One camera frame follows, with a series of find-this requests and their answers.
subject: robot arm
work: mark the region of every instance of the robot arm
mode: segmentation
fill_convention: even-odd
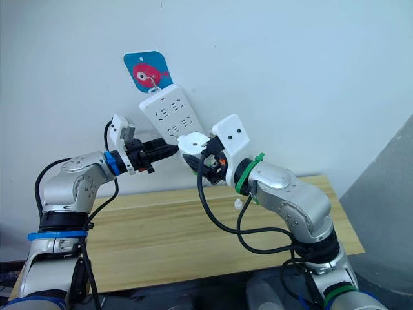
[[[236,114],[212,127],[212,139],[192,133],[180,137],[186,162],[197,171],[199,157],[213,156],[202,174],[211,183],[224,180],[245,196],[284,219],[294,236],[296,252],[305,263],[305,279],[317,305],[331,310],[386,309],[376,299],[358,291],[356,276],[337,240],[330,217],[330,200],[319,188],[297,179],[291,171],[252,159],[250,140]]]
[[[81,301],[89,280],[81,242],[93,227],[88,215],[98,188],[124,172],[152,173],[152,162],[178,150],[163,139],[146,143],[134,139],[134,126],[116,114],[109,136],[116,150],[71,158],[46,184],[39,231],[28,237],[32,244],[19,298],[5,309],[66,309]]]

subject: green cable tie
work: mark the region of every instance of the green cable tie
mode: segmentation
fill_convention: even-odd
[[[252,168],[254,168],[260,161],[263,161],[264,153],[256,156],[254,161],[251,161],[248,166],[245,168],[244,172],[242,173],[241,177],[239,178],[237,185],[235,186],[235,190],[238,194],[241,194],[241,187],[243,186],[245,180],[251,173]]]
[[[341,293],[350,292],[350,291],[357,291],[357,289],[353,285],[346,285],[346,286],[338,287],[337,289],[334,289],[331,292],[329,292],[329,294],[326,296],[325,301],[324,301],[324,309],[326,308],[328,303],[331,301],[331,299],[335,298],[337,295],[340,295]]]

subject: fish illustration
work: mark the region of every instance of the fish illustration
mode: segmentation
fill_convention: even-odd
[[[163,76],[169,76],[169,73],[162,73],[147,63],[138,63],[134,67],[134,79],[144,87],[154,87],[154,83],[158,85]]]

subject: wooden table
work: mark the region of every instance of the wooden table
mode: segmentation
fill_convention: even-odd
[[[317,185],[331,199],[331,215],[347,254],[363,253],[328,179],[301,179]],[[207,187],[205,196],[214,214],[235,227],[239,211],[234,208],[234,199],[245,201],[245,197],[225,186]],[[237,236],[219,230],[208,219],[196,189],[120,196],[94,222],[88,251],[100,293],[268,268],[289,257],[288,252],[260,255],[245,250]],[[268,226],[285,224],[275,213],[251,204],[243,228]],[[289,241],[275,232],[248,235],[245,240],[260,249]]]

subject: power strip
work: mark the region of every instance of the power strip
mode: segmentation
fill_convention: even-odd
[[[205,133],[183,89],[171,84],[141,102],[139,108],[168,144],[191,132]]]

